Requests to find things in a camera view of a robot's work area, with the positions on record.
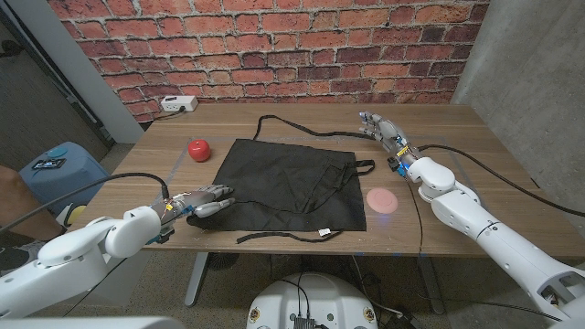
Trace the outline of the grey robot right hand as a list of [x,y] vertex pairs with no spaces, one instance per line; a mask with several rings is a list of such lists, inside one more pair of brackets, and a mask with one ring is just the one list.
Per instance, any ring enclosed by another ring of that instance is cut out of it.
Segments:
[[364,127],[359,131],[382,143],[390,157],[408,169],[420,158],[420,152],[408,140],[406,134],[394,122],[382,116],[363,111],[359,116]]

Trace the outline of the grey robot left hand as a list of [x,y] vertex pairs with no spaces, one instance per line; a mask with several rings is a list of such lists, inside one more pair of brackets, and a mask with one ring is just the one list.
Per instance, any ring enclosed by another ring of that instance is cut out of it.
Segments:
[[224,185],[203,186],[164,199],[151,208],[159,215],[162,224],[189,216],[206,218],[232,205],[235,202],[230,197],[233,191],[232,187]]

